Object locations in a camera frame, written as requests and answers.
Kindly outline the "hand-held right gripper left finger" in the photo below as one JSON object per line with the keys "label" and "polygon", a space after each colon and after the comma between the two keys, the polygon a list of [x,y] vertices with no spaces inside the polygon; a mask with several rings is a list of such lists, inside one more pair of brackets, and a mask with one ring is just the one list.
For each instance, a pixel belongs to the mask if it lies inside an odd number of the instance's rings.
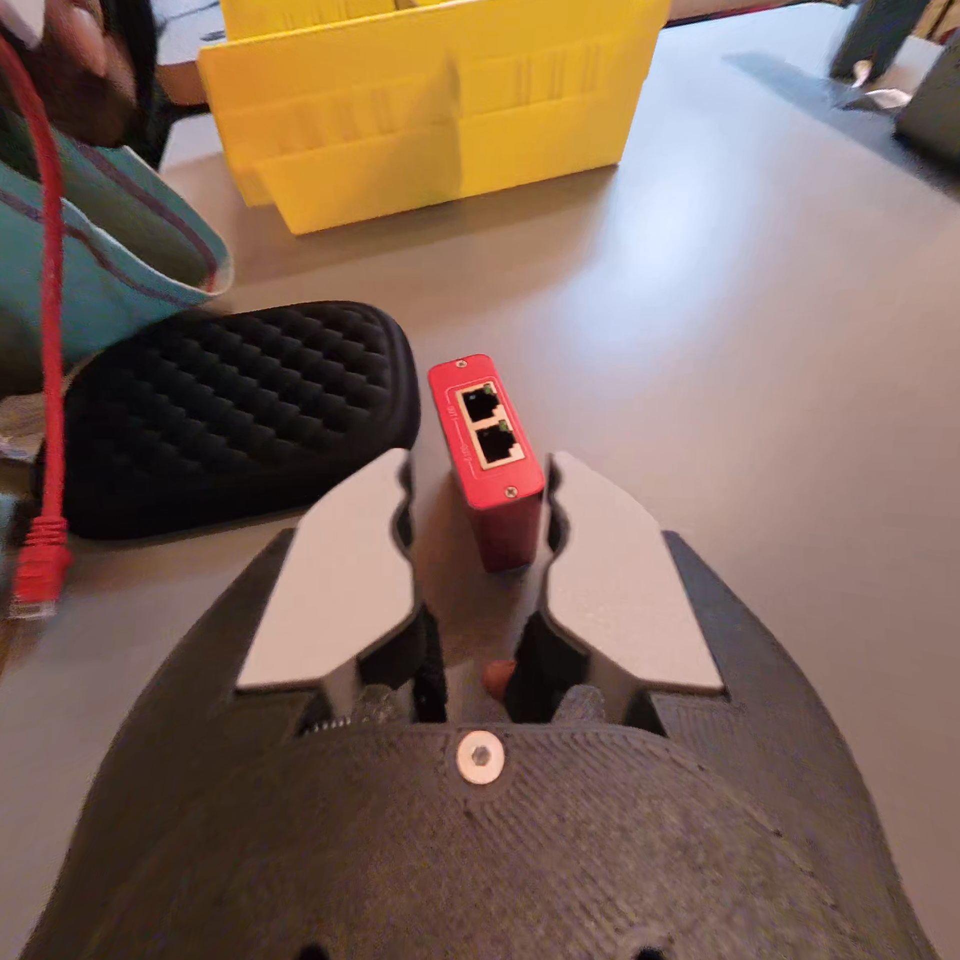
{"label": "hand-held right gripper left finger", "polygon": [[392,448],[306,510],[235,681],[239,693],[403,690],[423,660],[421,601],[399,520],[410,453]]}

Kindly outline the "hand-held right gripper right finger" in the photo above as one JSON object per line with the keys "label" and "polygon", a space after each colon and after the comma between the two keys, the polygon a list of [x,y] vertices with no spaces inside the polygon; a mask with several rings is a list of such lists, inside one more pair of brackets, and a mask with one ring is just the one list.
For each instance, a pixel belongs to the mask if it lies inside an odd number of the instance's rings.
{"label": "hand-held right gripper right finger", "polygon": [[604,694],[723,694],[724,680],[654,516],[568,452],[549,462],[557,531],[541,593],[551,632]]}

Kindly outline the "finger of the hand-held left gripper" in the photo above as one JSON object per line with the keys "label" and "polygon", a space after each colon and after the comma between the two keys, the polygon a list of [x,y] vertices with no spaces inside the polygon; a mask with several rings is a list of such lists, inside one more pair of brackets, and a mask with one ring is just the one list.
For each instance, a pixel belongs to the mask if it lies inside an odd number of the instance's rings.
{"label": "finger of the hand-held left gripper", "polygon": [[42,43],[45,20],[44,0],[1,1],[2,29],[29,50],[35,50]]}

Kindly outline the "red ethernet splitter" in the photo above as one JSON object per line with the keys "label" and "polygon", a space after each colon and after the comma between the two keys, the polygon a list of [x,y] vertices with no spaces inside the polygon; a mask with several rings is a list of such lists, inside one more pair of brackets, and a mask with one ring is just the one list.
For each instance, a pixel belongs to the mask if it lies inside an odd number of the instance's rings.
{"label": "red ethernet splitter", "polygon": [[546,477],[497,366],[476,353],[433,366],[427,380],[484,570],[529,566]]}

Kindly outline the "yellow plastic bin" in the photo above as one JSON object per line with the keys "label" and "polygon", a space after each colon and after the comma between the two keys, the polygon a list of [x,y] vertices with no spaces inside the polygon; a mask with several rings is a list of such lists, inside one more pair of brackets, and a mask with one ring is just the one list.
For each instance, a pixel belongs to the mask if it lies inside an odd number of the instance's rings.
{"label": "yellow plastic bin", "polygon": [[620,162],[669,2],[221,2],[198,70],[292,234]]}

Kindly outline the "person's left forearm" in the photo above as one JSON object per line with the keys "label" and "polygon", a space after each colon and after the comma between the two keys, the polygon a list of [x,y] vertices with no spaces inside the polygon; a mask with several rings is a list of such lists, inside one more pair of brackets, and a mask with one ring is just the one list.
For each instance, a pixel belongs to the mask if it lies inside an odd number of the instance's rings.
{"label": "person's left forearm", "polygon": [[[42,386],[42,186],[26,122],[2,109],[1,395]],[[66,369],[234,281],[222,237],[128,148],[54,133],[63,176]]]}

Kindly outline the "grey desk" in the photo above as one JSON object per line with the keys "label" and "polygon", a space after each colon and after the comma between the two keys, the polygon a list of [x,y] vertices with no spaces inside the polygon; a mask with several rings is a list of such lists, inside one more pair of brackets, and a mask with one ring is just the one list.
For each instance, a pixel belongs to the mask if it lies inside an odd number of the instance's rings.
{"label": "grey desk", "polygon": [[209,116],[161,171],[233,251],[224,311],[378,306],[422,378],[488,354],[539,457],[681,534],[818,690],[958,958],[958,200],[838,126],[850,13],[665,30],[615,170],[299,238]]}

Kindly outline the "person's left hand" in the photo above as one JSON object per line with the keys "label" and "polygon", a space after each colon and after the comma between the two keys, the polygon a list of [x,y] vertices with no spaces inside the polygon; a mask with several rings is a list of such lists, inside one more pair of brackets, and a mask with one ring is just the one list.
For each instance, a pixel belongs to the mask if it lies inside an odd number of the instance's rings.
{"label": "person's left hand", "polygon": [[93,147],[122,146],[138,112],[137,83],[128,46],[105,3],[46,2],[37,53],[42,99],[54,126]]}

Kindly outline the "black quilted wrist pad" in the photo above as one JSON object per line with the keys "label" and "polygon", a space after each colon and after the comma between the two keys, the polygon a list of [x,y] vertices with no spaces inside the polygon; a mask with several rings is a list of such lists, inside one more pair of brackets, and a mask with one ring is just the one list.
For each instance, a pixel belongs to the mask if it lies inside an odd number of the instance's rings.
{"label": "black quilted wrist pad", "polygon": [[125,542],[309,508],[412,450],[422,406],[400,325],[333,300],[156,322],[82,366],[64,416],[69,533]]}

